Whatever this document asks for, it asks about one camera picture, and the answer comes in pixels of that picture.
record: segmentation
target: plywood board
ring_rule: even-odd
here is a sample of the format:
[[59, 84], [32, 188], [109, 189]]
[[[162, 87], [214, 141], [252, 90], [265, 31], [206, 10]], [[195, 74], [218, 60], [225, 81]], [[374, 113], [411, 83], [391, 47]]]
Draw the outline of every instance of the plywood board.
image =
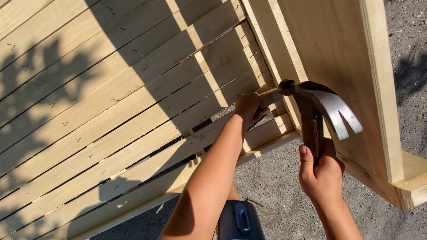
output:
[[383, 2], [279, 0], [310, 81], [330, 87], [363, 126], [337, 151], [386, 182], [403, 178]]

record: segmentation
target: wooden block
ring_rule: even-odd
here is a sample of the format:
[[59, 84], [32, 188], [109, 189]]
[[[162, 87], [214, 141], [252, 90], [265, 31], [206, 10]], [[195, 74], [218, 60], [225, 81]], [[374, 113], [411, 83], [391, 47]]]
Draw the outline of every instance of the wooden block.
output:
[[277, 88], [260, 87], [255, 92], [258, 93], [259, 107], [261, 109], [283, 99], [283, 95], [279, 93]]

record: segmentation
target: hammer head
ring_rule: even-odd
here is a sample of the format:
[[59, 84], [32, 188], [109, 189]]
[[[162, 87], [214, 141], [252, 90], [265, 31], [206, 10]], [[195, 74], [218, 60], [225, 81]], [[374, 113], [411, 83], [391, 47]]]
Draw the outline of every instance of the hammer head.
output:
[[330, 88], [315, 82], [297, 84], [294, 80], [283, 80], [279, 92], [285, 96], [293, 95], [302, 115], [315, 119], [323, 115], [340, 140], [348, 138], [343, 117], [354, 133], [363, 130], [354, 113], [347, 104]]

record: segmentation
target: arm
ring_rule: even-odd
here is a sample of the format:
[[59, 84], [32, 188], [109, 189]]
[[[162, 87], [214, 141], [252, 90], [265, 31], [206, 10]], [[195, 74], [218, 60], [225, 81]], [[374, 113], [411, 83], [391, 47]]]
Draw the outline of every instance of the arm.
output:
[[246, 130], [266, 110], [257, 109], [256, 93], [237, 96], [235, 113], [191, 175], [159, 239], [212, 239]]
[[336, 158], [332, 140], [325, 139], [325, 152], [316, 167], [313, 167], [313, 156], [308, 147], [301, 145], [299, 152], [299, 181], [316, 208], [326, 237], [330, 240], [362, 240], [363, 237], [342, 198], [344, 164]]

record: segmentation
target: claw hammer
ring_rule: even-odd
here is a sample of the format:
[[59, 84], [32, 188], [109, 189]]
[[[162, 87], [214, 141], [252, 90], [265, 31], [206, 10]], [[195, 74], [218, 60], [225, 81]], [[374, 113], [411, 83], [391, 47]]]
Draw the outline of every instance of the claw hammer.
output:
[[310, 148], [315, 166], [324, 151], [323, 117], [329, 122], [338, 139], [348, 138], [343, 117], [353, 132], [363, 130], [362, 125], [347, 104], [330, 88], [315, 82], [297, 84], [294, 80], [283, 80], [278, 88], [259, 88], [261, 109], [278, 102], [285, 96], [293, 96], [301, 113], [304, 145]]

